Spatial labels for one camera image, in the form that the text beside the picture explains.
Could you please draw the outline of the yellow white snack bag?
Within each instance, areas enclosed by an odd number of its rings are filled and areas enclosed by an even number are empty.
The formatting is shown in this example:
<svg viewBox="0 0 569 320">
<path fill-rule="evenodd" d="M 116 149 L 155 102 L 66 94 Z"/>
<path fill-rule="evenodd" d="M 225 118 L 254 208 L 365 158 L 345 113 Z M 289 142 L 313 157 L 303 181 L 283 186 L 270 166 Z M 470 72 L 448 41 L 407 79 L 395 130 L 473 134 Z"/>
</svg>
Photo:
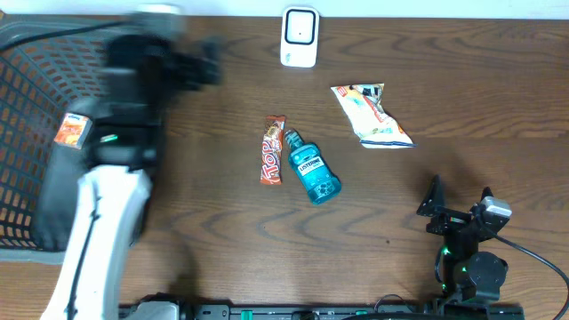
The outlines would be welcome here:
<svg viewBox="0 0 569 320">
<path fill-rule="evenodd" d="M 414 148 L 397 120 L 381 105 L 384 84 L 333 86 L 331 91 L 348 117 L 364 148 Z"/>
</svg>

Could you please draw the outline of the orange chocolate bar wrapper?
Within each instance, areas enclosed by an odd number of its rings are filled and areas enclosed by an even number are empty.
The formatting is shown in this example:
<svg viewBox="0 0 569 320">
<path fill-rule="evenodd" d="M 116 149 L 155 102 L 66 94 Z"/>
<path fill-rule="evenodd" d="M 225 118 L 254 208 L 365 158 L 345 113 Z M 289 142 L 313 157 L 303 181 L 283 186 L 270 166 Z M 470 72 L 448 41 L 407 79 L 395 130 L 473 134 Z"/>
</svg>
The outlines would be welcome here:
<svg viewBox="0 0 569 320">
<path fill-rule="evenodd" d="M 285 116 L 267 116 L 261 143 L 260 183 L 280 185 Z"/>
</svg>

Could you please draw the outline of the small orange box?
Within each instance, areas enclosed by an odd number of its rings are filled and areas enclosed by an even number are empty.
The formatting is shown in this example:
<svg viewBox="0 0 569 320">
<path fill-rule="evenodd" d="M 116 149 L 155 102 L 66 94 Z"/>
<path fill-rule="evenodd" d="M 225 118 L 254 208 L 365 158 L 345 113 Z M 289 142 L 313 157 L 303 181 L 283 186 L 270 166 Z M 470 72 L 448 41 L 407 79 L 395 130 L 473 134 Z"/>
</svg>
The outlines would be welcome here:
<svg viewBox="0 0 569 320">
<path fill-rule="evenodd" d="M 64 147 L 81 149 L 91 128 L 90 117 L 66 113 L 53 141 Z"/>
</svg>

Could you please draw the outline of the blue mouthwash bottle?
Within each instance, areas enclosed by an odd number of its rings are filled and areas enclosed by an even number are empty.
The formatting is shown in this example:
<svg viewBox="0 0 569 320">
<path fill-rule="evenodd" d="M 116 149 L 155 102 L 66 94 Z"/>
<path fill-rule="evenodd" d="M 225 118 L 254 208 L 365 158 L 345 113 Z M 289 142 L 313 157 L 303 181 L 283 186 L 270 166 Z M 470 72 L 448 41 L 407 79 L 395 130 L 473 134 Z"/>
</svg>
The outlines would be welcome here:
<svg viewBox="0 0 569 320">
<path fill-rule="evenodd" d="M 284 140 L 289 147 L 289 165 L 306 189 L 312 204 L 323 204 L 341 192 L 340 180 L 330 170 L 314 143 L 306 143 L 294 129 L 284 134 Z"/>
</svg>

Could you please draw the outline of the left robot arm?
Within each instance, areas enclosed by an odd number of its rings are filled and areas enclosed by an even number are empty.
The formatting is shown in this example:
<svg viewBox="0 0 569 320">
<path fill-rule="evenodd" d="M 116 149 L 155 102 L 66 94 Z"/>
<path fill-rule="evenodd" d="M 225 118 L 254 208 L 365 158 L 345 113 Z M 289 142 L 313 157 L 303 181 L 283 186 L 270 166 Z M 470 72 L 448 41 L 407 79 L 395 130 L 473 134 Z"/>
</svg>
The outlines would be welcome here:
<svg viewBox="0 0 569 320">
<path fill-rule="evenodd" d="M 179 52 L 152 34 L 118 36 L 101 69 L 108 93 L 92 115 L 76 214 L 44 319 L 191 319 L 168 293 L 119 303 L 124 265 L 140 234 L 165 147 L 165 114 L 180 91 L 220 82 L 220 39 Z"/>
</svg>

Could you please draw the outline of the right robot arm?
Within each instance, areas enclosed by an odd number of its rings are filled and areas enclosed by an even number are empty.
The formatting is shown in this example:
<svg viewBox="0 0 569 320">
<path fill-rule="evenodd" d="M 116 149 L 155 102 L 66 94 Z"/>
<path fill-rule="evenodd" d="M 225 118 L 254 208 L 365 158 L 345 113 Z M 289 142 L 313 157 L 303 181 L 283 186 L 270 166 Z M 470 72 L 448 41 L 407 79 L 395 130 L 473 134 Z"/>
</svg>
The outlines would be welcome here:
<svg viewBox="0 0 569 320">
<path fill-rule="evenodd" d="M 435 262 L 436 280 L 443 297 L 433 303 L 433 310 L 443 315 L 451 306 L 483 308 L 500 299 L 508 263 L 490 252 L 481 252 L 479 244 L 493 239 L 509 222 L 509 204 L 484 188 L 479 202 L 468 212 L 445 205 L 445 191 L 436 175 L 429 184 L 417 214 L 429 217 L 426 231 L 443 237 Z"/>
</svg>

